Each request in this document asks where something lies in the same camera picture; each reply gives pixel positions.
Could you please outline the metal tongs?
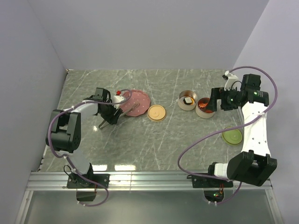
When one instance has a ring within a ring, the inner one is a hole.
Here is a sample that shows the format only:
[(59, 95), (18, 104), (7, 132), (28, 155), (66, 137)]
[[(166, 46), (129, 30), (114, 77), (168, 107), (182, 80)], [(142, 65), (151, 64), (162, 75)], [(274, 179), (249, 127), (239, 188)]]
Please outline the metal tongs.
[[(135, 103), (133, 106), (130, 107), (129, 110), (127, 110), (127, 111), (125, 111), (125, 112), (124, 112), (122, 109), (118, 109), (118, 110), (116, 111), (116, 113), (115, 113), (115, 114), (119, 114), (119, 116), (117, 117), (116, 121), (118, 121), (118, 118), (123, 117), (124, 115), (127, 115), (129, 112), (132, 112), (133, 110), (135, 110), (139, 105), (140, 105), (139, 103)], [(103, 128), (105, 128), (105, 127), (108, 126), (108, 125), (110, 125), (110, 123), (108, 123), (106, 120), (103, 120), (103, 121), (99, 124), (98, 128), (99, 128), (99, 129), (103, 129)]]

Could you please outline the red shrimp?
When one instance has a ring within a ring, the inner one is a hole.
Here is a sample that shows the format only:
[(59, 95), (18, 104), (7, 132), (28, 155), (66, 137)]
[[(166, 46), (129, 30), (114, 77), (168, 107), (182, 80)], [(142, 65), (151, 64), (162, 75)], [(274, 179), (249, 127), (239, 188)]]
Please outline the red shrimp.
[(198, 102), (198, 106), (200, 109), (205, 109), (207, 105), (208, 105), (208, 103)]

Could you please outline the sushi piece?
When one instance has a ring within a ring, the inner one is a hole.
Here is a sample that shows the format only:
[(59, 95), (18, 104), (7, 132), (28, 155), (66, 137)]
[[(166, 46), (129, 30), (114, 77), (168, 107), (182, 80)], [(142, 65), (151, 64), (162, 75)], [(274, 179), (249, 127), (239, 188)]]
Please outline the sushi piece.
[(192, 102), (191, 102), (191, 98), (190, 97), (185, 97), (183, 99), (183, 102), (186, 104), (186, 105), (192, 105)]

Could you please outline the beige round lid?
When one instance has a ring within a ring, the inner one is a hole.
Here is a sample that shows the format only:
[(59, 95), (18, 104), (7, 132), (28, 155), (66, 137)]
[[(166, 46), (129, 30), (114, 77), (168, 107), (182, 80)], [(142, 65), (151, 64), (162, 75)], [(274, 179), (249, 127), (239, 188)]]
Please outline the beige round lid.
[(166, 110), (161, 105), (152, 105), (147, 110), (147, 116), (150, 120), (159, 122), (165, 119)]

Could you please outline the green round lid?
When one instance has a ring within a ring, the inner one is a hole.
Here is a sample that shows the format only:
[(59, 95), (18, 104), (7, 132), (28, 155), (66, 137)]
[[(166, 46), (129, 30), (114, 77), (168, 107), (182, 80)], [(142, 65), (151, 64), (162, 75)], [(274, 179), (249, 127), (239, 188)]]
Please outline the green round lid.
[(222, 139), (229, 145), (236, 146), (243, 140), (243, 135), (239, 129), (229, 130), (222, 133)]

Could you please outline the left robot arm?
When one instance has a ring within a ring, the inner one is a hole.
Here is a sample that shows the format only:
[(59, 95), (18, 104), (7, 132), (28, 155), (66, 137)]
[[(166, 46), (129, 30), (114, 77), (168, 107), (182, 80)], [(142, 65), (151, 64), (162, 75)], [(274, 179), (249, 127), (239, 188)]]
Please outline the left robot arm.
[(107, 89), (96, 88), (93, 95), (85, 98), (78, 105), (52, 111), (46, 144), (57, 158), (64, 157), (68, 161), (71, 170), (68, 176), (71, 182), (83, 188), (97, 186), (91, 163), (78, 149), (81, 143), (82, 121), (100, 115), (103, 118), (100, 128), (107, 124), (115, 125), (122, 114), (120, 104), (126, 101), (121, 91), (111, 95)]

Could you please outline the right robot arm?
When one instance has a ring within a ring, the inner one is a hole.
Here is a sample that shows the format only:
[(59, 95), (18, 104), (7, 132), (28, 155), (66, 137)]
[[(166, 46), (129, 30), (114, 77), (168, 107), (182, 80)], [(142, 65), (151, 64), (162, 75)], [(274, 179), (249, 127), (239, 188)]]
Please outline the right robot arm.
[(243, 75), (240, 89), (233, 88), (238, 77), (229, 71), (223, 75), (224, 87), (213, 88), (207, 109), (215, 112), (217, 100), (224, 111), (240, 108), (244, 120), (243, 147), (228, 163), (213, 162), (208, 168), (206, 181), (218, 186), (223, 178), (262, 186), (277, 168), (277, 160), (271, 157), (267, 142), (266, 109), (269, 94), (260, 90), (261, 77)]

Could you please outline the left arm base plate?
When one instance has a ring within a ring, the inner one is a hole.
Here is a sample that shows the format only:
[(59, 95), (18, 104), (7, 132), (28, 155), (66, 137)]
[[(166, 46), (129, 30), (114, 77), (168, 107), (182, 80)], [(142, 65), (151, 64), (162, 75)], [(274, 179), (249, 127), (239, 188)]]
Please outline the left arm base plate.
[[(110, 174), (94, 174), (91, 178), (93, 182), (97, 182), (108, 188)], [(68, 189), (86, 189), (86, 188), (102, 188), (93, 182), (86, 181), (82, 179), (77, 174), (71, 173), (68, 177), (68, 182), (66, 187)]]

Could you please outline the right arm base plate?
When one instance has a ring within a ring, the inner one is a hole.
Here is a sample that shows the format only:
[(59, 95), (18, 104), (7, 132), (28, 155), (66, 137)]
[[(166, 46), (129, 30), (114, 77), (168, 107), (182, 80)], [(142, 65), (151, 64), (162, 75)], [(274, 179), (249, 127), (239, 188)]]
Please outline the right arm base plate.
[(226, 180), (221, 180), (219, 178), (203, 177), (198, 175), (188, 175), (187, 179), (191, 179), (192, 187), (197, 188), (232, 188), (234, 186), (233, 182), (228, 182)]

